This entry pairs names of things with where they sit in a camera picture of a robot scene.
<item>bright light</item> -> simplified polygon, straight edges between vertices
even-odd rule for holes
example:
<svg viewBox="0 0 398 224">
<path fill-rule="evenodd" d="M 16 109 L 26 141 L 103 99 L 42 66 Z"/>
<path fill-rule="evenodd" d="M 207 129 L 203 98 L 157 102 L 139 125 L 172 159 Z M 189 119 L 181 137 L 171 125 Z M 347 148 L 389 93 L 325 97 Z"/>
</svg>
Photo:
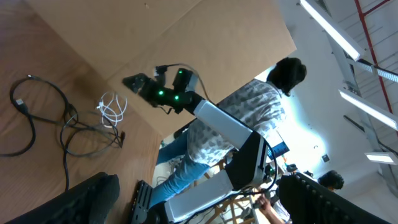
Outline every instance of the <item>bright light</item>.
<svg viewBox="0 0 398 224">
<path fill-rule="evenodd" d="M 398 130 L 397 126 L 397 121 L 398 117 L 388 113 L 387 111 L 383 110 L 382 108 L 373 105 L 363 98 L 359 97 L 358 95 L 355 95 L 354 93 L 347 91 L 347 90 L 339 90 L 341 97 L 343 97 L 346 101 L 349 101 L 350 103 L 354 104 L 356 107 L 359 109 L 367 112 L 371 116 L 375 117 L 379 121 L 383 122 L 384 124 L 394 128 L 395 130 Z"/>
<path fill-rule="evenodd" d="M 300 0 L 305 10 L 328 32 L 329 35 L 351 56 L 359 60 L 364 50 L 313 0 Z"/>
<path fill-rule="evenodd" d="M 381 162 L 386 164 L 398 164 L 398 158 L 392 152 L 367 152 L 365 155 L 372 162 Z"/>
</svg>

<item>hand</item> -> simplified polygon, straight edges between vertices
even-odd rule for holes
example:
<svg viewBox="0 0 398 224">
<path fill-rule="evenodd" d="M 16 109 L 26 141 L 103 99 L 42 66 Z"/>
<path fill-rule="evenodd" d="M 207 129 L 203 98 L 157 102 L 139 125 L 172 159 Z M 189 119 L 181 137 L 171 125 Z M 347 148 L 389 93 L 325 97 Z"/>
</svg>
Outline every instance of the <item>hand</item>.
<svg viewBox="0 0 398 224">
<path fill-rule="evenodd" d="M 260 207 L 259 210 L 262 213 L 268 213 L 271 211 L 271 203 L 269 203 L 268 199 L 266 199 L 266 197 L 264 196 L 264 194 L 262 194 L 256 201 Z"/>
</svg>

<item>robotic arm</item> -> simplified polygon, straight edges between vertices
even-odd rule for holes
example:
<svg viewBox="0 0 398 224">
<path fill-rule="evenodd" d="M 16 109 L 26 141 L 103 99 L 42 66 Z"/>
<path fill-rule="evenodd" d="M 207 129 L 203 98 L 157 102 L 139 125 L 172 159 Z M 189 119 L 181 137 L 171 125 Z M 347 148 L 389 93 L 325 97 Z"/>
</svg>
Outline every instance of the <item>robotic arm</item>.
<svg viewBox="0 0 398 224">
<path fill-rule="evenodd" d="M 203 99 L 199 94 L 194 91 L 185 91 L 192 75 L 191 71 L 180 68 L 173 83 L 173 90 L 164 87 L 164 82 L 157 82 L 142 73 L 125 78 L 123 83 L 153 107 L 171 106 L 176 113 L 183 109 L 187 110 L 212 130 L 220 133 L 239 149 L 239 152 L 225 170 L 211 179 L 167 202 L 153 206 L 148 211 L 145 223 L 176 223 L 186 220 L 196 212 L 217 204 L 234 192 L 259 187 L 263 183 L 267 165 L 265 160 L 269 148 L 267 141 L 259 133 Z M 137 220 L 136 223 L 143 223 L 143 220 Z"/>
</svg>

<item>red pipe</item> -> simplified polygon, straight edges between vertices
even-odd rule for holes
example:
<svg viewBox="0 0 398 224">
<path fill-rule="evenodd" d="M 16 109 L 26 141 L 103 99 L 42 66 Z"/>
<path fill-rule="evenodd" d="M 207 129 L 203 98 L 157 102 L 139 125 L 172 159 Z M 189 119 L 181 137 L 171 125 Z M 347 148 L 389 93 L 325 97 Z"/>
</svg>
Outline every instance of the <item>red pipe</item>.
<svg viewBox="0 0 398 224">
<path fill-rule="evenodd" d="M 377 65 L 376 54 L 374 53 L 371 36 L 369 35 L 368 27 L 367 27 L 366 21 L 365 21 L 365 15 L 362 12 L 361 5 L 359 4 L 359 0 L 355 0 L 355 5 L 356 5 L 356 8 L 358 10 L 359 19 L 361 20 L 366 40 L 368 41 L 368 46 L 369 46 L 369 50 L 370 50 L 371 55 L 372 55 L 373 62 L 374 62 L 375 65 Z M 384 86 L 383 78 L 380 77 L 380 76 L 379 76 L 379 81 L 380 81 L 380 85 L 381 85 L 381 89 L 383 91 L 384 97 L 386 99 L 388 110 L 390 111 L 390 113 L 392 113 L 392 107 L 391 107 L 391 104 L 390 104 L 390 100 L 388 99 L 387 90 L 386 90 L 386 87 Z"/>
<path fill-rule="evenodd" d="M 367 16 L 369 13 L 373 12 L 374 10 L 376 10 L 378 7 L 382 6 L 384 3 L 387 3 L 390 0 L 384 0 L 382 2 L 380 2 L 379 4 L 377 4 L 376 6 L 374 6 L 373 8 L 369 9 L 367 12 L 363 13 L 363 16 Z"/>
</svg>

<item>blue jeans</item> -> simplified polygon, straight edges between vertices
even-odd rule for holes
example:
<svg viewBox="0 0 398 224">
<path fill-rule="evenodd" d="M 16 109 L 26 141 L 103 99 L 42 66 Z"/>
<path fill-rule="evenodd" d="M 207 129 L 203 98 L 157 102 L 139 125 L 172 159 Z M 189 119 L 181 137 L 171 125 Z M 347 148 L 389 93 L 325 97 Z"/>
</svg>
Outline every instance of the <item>blue jeans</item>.
<svg viewBox="0 0 398 224">
<path fill-rule="evenodd" d="M 185 156 L 175 172 L 165 182 L 154 188 L 150 197 L 151 207 L 180 193 L 193 181 L 200 179 L 210 168 L 209 165 L 193 162 L 190 159 L 188 155 L 188 131 L 182 133 L 174 142 L 159 151 L 156 165 L 167 162 L 176 156 L 184 154 Z"/>
</svg>

